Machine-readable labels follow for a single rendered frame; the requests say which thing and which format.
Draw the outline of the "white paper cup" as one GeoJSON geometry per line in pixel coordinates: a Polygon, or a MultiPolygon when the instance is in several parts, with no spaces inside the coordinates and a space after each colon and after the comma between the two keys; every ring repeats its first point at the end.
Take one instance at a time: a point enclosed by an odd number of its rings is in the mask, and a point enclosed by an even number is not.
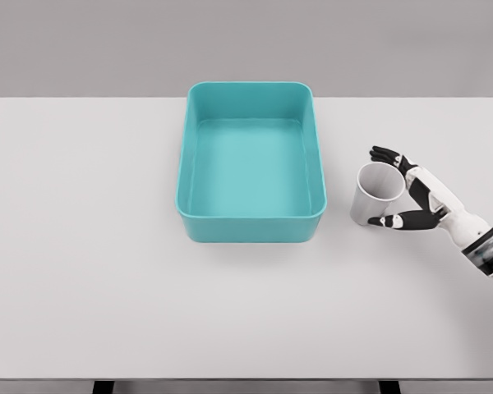
{"type": "Polygon", "coordinates": [[[382,162],[363,165],[356,176],[356,189],[350,209],[351,219],[365,226],[369,218],[380,217],[405,191],[401,172],[382,162]]]}

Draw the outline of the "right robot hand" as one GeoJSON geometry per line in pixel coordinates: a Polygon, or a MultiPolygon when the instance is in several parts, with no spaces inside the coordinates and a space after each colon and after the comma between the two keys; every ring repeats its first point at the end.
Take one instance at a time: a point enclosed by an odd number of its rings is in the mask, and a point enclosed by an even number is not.
{"type": "Polygon", "coordinates": [[[421,209],[369,218],[368,224],[402,231],[429,230],[436,228],[454,208],[463,207],[438,178],[406,156],[379,146],[372,147],[370,156],[372,162],[386,163],[399,170],[408,194],[421,209]]]}

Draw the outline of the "teal plastic basket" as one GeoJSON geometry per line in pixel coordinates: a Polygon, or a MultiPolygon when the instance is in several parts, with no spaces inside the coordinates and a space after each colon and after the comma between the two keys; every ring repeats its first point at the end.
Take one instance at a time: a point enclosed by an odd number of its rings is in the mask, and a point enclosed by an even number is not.
{"type": "Polygon", "coordinates": [[[301,243],[327,206],[311,89],[204,81],[187,95],[176,209],[201,243],[301,243]]]}

